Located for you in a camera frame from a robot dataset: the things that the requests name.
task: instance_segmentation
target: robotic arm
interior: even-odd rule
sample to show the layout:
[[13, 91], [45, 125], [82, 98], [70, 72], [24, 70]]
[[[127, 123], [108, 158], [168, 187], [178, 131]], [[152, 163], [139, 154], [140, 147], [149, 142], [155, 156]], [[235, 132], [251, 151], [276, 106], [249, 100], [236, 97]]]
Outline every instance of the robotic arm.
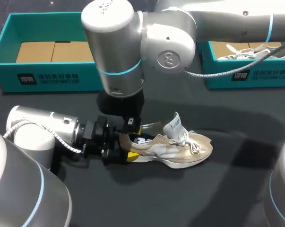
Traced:
[[154, 12], [143, 13], [127, 0], [95, 0], [81, 21], [111, 100], [102, 98], [99, 108], [119, 116], [140, 115], [144, 63], [180, 73], [192, 63], [197, 41], [285, 41], [285, 1], [159, 0]]

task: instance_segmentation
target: logo on box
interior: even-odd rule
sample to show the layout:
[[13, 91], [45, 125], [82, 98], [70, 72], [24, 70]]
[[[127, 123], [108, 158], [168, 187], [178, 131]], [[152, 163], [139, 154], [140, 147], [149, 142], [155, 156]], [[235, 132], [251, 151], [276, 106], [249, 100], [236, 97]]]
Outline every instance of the logo on box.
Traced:
[[18, 79], [22, 85], [36, 85], [34, 75], [32, 73], [19, 73]]
[[232, 81], [246, 81], [250, 74], [250, 70], [244, 70], [233, 74]]

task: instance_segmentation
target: white cable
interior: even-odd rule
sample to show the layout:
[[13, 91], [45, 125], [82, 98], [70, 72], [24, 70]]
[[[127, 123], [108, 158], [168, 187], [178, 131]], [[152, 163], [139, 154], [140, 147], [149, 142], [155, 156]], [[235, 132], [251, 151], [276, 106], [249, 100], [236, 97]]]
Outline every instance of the white cable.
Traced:
[[267, 55], [263, 56], [262, 58], [246, 65], [243, 66], [241, 68], [235, 69], [235, 70], [230, 70], [227, 72], [219, 72], [219, 73], [214, 73], [214, 74], [198, 74], [198, 73], [193, 73], [193, 72], [187, 72], [184, 71], [185, 74], [189, 75], [189, 76], [193, 76], [193, 77], [203, 77], [203, 78], [210, 78], [210, 77], [221, 77], [221, 76], [227, 76], [229, 74], [234, 74], [243, 70], [247, 70], [261, 62], [263, 62], [265, 59], [269, 58], [270, 56], [274, 55], [275, 53], [279, 52], [280, 50], [285, 49], [285, 44], [282, 46], [279, 46], [278, 48], [276, 48], [275, 50], [273, 50], [272, 52], [268, 53]]
[[21, 121], [17, 124], [15, 124], [12, 128], [10, 128], [5, 135], [3, 136], [4, 138], [7, 138], [8, 136], [10, 136], [12, 134], [13, 131], [15, 131], [16, 129], [18, 129], [20, 126], [27, 124], [27, 123], [34, 123], [37, 124], [38, 126], [42, 126], [44, 129], [46, 129], [48, 132], [50, 132], [65, 148], [67, 148], [68, 150], [74, 152], [74, 153], [81, 153], [81, 150], [75, 149], [71, 146], [69, 146], [56, 132], [53, 131], [53, 129], [51, 129], [49, 126], [47, 126], [46, 124], [42, 123], [42, 122], [36, 122], [36, 121], [29, 121], [29, 120], [24, 120]]

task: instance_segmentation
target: black table surface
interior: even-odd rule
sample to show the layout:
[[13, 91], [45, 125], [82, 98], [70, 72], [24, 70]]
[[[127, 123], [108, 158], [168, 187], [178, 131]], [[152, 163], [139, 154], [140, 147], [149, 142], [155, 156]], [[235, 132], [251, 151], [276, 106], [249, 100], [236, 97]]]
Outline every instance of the black table surface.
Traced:
[[[196, 57], [192, 71], [200, 72]], [[57, 176], [73, 201], [71, 227], [258, 227], [269, 173], [285, 141], [285, 89], [207, 90], [202, 79], [145, 67], [143, 123], [172, 119], [209, 136], [203, 163], [174, 170], [157, 162], [103, 166], [62, 156]], [[0, 134], [15, 105], [95, 120], [95, 93], [2, 94]]]

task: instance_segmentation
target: cardboard box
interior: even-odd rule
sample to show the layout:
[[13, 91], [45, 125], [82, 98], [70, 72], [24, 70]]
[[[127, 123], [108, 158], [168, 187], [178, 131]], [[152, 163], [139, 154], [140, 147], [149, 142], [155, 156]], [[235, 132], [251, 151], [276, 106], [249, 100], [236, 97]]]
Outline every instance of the cardboard box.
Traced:
[[56, 43], [52, 62], [94, 61], [87, 42]]
[[51, 62], [55, 42], [22, 43], [16, 58], [16, 63]]
[[230, 44], [236, 50], [249, 49], [250, 47], [248, 44], [212, 42], [213, 51], [216, 59], [234, 54], [226, 47], [227, 44]]
[[3, 92], [103, 90], [80, 15], [10, 14], [0, 35]]
[[[255, 48], [262, 43], [250, 43], [251, 48]], [[265, 43], [268, 46], [279, 46], [281, 43]], [[217, 60], [215, 50], [218, 44], [213, 42], [197, 43], [200, 62], [204, 74], [227, 72], [246, 66], [254, 59], [245, 60]], [[261, 64], [227, 76], [205, 79], [207, 88], [255, 88], [255, 87], [285, 87], [285, 59], [266, 59]]]

